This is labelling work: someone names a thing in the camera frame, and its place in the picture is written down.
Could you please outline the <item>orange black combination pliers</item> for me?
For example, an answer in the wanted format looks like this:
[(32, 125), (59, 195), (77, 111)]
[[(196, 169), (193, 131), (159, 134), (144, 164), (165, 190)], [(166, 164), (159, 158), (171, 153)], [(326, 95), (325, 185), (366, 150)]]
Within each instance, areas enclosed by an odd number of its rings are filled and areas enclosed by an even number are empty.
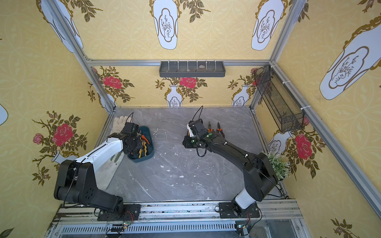
[(213, 128), (212, 128), (212, 126), (211, 126), (211, 122), (208, 122), (207, 130), (208, 130), (209, 133), (212, 133), (212, 132), (213, 132)]

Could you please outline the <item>orange black reversed pliers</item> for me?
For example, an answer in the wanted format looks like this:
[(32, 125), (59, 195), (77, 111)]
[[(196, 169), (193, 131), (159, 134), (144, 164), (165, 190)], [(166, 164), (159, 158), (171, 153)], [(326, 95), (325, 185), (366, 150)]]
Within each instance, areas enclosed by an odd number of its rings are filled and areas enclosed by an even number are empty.
[(141, 140), (143, 146), (150, 146), (151, 145), (150, 141), (143, 134), (140, 136), (140, 140)]

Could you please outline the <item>orange black long-nose pliers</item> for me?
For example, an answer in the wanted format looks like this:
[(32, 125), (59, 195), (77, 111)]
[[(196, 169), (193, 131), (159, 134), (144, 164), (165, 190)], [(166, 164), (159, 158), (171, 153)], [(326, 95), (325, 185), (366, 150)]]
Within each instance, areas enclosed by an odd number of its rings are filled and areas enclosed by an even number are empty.
[(222, 136), (223, 138), (225, 138), (225, 133), (224, 133), (223, 129), (221, 128), (219, 122), (217, 123), (217, 130), (216, 130), (216, 131), (217, 131), (217, 133), (218, 133), (220, 136)]

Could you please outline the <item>teal plastic storage box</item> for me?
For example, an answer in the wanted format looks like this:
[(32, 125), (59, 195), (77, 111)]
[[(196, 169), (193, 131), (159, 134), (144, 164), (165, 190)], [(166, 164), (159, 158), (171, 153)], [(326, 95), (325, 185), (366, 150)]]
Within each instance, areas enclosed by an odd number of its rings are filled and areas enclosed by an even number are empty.
[(151, 136), (150, 129), (146, 126), (141, 126), (140, 127), (140, 133), (147, 137), (147, 139), (150, 141), (151, 145), (150, 146), (144, 146), (140, 156), (128, 156), (127, 155), (127, 157), (135, 163), (139, 163), (139, 162), (149, 160), (149, 159), (153, 158), (153, 156), (154, 156), (154, 145), (153, 145), (153, 139)]

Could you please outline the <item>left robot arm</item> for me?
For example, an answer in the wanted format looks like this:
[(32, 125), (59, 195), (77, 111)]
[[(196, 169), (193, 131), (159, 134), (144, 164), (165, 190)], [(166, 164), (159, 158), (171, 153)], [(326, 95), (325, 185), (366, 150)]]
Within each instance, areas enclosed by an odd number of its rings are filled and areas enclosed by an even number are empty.
[(109, 213), (124, 214), (123, 199), (99, 189), (95, 174), (119, 152), (130, 154), (141, 148), (139, 135), (113, 133), (106, 141), (77, 160), (65, 160), (59, 168), (54, 198), (64, 203), (76, 203)]

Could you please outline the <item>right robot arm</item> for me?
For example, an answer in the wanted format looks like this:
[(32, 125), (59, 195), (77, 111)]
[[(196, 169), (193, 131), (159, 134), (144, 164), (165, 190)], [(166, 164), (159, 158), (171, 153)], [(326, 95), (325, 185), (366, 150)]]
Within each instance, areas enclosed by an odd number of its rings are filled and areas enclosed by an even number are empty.
[(278, 177), (264, 154), (254, 154), (228, 142), (216, 133), (207, 133), (203, 137), (187, 135), (183, 145), (188, 149), (205, 149), (218, 154), (239, 168), (244, 176), (244, 188), (232, 200), (240, 210), (246, 210), (252, 204), (262, 201), (278, 185)]

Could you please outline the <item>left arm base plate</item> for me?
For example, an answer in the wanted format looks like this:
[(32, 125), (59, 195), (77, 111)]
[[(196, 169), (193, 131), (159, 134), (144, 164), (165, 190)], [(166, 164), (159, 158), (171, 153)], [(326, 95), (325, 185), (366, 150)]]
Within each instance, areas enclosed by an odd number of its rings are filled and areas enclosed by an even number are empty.
[(101, 210), (97, 221), (137, 221), (140, 216), (140, 204), (124, 204), (121, 212), (111, 213)]

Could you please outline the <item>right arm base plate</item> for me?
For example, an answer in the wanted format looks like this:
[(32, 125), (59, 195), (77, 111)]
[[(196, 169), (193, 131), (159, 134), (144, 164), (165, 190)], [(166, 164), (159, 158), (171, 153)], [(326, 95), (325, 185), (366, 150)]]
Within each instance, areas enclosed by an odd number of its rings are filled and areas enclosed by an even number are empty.
[(238, 204), (233, 202), (221, 202), (218, 204), (220, 218), (259, 218), (260, 211), (256, 203), (251, 204), (248, 208), (242, 209)]

